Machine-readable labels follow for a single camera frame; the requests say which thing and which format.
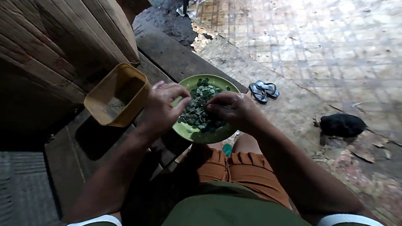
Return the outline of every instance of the yellow plastic container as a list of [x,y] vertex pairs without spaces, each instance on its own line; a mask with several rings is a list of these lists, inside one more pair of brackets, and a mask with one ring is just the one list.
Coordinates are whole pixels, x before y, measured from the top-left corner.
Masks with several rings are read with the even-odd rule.
[[88,93],[84,106],[99,124],[126,127],[144,107],[150,90],[147,76],[122,63]]

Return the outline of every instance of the gray mat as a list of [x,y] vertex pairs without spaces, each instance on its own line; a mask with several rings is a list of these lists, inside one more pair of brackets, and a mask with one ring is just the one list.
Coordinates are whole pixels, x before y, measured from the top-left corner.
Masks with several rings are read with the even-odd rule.
[[59,222],[42,152],[0,152],[0,226]]

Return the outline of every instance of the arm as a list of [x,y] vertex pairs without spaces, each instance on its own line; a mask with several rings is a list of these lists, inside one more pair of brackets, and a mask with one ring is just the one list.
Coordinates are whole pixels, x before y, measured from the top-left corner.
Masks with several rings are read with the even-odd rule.
[[314,163],[273,126],[250,98],[240,93],[222,92],[208,103],[207,110],[257,140],[280,184],[305,220],[315,224],[322,217],[336,213],[373,218],[339,180]]
[[[179,96],[184,99],[173,107],[172,101]],[[120,211],[147,148],[172,127],[190,101],[190,93],[179,84],[156,83],[144,107],[142,122],[86,183],[62,221],[80,222]]]

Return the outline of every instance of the person's left hand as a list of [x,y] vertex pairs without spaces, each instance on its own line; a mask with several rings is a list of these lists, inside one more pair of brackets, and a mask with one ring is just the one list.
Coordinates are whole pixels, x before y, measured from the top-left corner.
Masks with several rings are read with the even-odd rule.
[[[183,99],[173,107],[172,102],[180,96]],[[157,82],[151,88],[138,128],[147,136],[160,137],[173,126],[190,101],[191,95],[183,86],[174,82]]]

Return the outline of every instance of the flip-flop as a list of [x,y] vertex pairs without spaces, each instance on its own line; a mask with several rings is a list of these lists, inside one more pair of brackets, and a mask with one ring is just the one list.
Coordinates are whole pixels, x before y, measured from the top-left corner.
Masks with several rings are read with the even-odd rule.
[[255,84],[266,90],[266,93],[272,96],[273,98],[279,97],[279,91],[276,90],[276,85],[273,83],[264,83],[261,80],[255,82]]
[[257,86],[255,83],[251,83],[248,86],[251,90],[251,93],[254,95],[254,98],[261,102],[268,102],[268,97],[266,96],[266,92],[264,88]]

